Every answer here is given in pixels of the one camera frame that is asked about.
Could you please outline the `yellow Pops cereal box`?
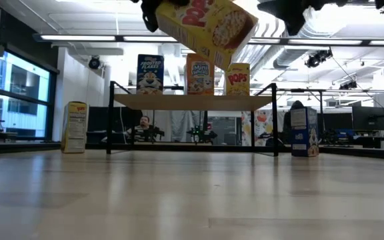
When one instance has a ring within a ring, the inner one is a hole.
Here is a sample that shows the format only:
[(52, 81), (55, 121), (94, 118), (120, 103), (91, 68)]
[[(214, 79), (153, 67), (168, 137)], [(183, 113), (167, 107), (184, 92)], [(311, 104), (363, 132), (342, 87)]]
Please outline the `yellow Pops cereal box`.
[(225, 72), (225, 94), (249, 96), (250, 64), (232, 63)]
[(255, 34), (258, 18), (231, 0), (163, 2), (156, 9), (159, 29), (226, 71)]
[(87, 104), (70, 101), (65, 106), (61, 151), (63, 153), (83, 153), (87, 132)]

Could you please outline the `blue Frosted Flakes cereal box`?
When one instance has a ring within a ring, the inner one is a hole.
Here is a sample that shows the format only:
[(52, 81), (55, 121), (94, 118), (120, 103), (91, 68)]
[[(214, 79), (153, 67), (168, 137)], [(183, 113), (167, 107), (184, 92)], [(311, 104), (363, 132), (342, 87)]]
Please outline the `blue Frosted Flakes cereal box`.
[(164, 56), (139, 54), (136, 94), (162, 95), (164, 73)]
[(318, 118), (315, 109), (291, 110), (291, 154), (295, 157), (319, 155)]

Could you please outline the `orange Mini Wheats cereal box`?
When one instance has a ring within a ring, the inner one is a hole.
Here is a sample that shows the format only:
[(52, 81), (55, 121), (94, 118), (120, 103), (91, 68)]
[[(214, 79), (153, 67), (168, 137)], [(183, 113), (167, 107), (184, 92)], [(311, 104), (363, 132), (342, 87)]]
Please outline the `orange Mini Wheats cereal box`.
[(215, 66), (196, 53), (186, 56), (186, 94), (214, 95)]

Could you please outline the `wooden shelf with black legs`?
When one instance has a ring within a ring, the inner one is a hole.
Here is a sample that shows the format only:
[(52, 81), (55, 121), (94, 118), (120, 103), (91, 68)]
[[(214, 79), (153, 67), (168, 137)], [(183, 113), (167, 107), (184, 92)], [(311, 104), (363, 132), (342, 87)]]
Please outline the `wooden shelf with black legs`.
[[(116, 94), (118, 84), (109, 84), (109, 105), (107, 117), (106, 153), (113, 149), (127, 151), (203, 151), (203, 152), (248, 152), (267, 153), (264, 147), (255, 145), (255, 111), (271, 104), (273, 113), (277, 110), (277, 86), (274, 83), (264, 87), (254, 96), (229, 95), (133, 95), (129, 91)], [(227, 147), (213, 145), (165, 145), (163, 143), (148, 144), (130, 142), (128, 145), (114, 146), (113, 144), (113, 116), (114, 102), (117, 101), (132, 110), (157, 111), (249, 111), (251, 114), (251, 145), (249, 147)]]

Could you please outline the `black round ceiling speaker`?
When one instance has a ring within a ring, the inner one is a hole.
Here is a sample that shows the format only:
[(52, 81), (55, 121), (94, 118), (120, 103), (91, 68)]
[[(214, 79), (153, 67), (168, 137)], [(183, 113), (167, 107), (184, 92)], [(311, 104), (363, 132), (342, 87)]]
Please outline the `black round ceiling speaker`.
[(94, 70), (99, 69), (101, 66), (99, 56), (98, 55), (92, 56), (91, 59), (89, 60), (88, 66), (90, 69), (94, 69)]

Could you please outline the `overhead LED light bar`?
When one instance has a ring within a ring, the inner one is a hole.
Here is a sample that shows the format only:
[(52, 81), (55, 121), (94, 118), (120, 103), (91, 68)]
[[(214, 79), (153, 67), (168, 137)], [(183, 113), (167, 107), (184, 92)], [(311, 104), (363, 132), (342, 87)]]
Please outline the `overhead LED light bar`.
[[(114, 42), (114, 43), (177, 43), (177, 40), (164, 35), (46, 35), (33, 34), (37, 42)], [(252, 37), (249, 45), (300, 45), (322, 47), (384, 47), (384, 39), (340, 39), (340, 38), (286, 38)]]

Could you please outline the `person behind robots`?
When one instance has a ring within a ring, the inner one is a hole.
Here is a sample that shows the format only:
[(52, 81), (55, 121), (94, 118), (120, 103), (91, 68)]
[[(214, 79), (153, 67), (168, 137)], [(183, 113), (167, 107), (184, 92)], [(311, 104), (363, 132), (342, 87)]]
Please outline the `person behind robots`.
[(132, 135), (134, 134), (136, 137), (144, 137), (151, 133), (151, 122), (148, 116), (142, 116), (139, 120), (139, 124), (134, 126), (134, 128), (130, 128), (126, 131), (126, 134)]

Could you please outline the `black computer monitor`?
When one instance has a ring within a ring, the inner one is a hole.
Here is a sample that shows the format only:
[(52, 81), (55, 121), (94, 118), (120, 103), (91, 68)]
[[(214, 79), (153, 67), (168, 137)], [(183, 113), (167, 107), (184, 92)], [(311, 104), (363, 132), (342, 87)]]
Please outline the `black computer monitor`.
[[(90, 107), (88, 118), (88, 132), (106, 131), (109, 122), (108, 107)], [(126, 131), (133, 125), (138, 126), (143, 113), (128, 107), (114, 107), (111, 118), (112, 130), (115, 132)]]
[(325, 130), (352, 129), (353, 120), (351, 113), (323, 114)]
[(352, 107), (355, 131), (384, 131), (384, 108)]

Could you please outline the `floral patterned curtain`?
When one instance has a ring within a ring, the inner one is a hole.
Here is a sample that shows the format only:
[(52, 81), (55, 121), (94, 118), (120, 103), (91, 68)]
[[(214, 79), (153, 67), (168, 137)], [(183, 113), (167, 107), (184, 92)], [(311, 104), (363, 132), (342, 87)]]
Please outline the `floral patterned curtain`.
[(254, 123), (255, 146), (264, 147), (269, 140), (268, 135), (273, 132), (273, 112), (270, 109), (257, 110), (254, 112), (254, 120), (251, 118), (251, 112), (241, 112), (241, 144), (242, 146), (251, 146), (251, 126)]

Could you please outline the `dark board panel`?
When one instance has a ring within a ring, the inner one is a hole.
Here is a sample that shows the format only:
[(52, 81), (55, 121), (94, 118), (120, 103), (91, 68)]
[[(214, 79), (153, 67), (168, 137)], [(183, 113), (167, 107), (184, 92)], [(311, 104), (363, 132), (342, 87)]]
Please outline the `dark board panel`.
[(210, 117), (211, 130), (217, 134), (214, 145), (242, 146), (240, 117)]

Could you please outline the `large glass window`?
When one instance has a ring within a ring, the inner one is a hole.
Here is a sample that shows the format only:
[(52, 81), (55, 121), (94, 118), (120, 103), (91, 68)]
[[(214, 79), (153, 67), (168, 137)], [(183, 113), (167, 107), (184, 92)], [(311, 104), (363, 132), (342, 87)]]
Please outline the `large glass window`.
[(50, 83), (50, 72), (5, 52), (0, 57), (0, 131), (46, 136)]

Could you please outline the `silver ventilation duct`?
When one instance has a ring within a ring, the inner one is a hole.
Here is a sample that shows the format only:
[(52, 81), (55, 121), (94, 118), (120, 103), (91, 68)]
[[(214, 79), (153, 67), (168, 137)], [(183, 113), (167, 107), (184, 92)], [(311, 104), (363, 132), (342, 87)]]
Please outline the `silver ventilation duct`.
[(287, 69), (289, 66), (308, 52), (308, 48), (299, 46), (283, 46), (280, 54), (273, 61), (275, 69)]

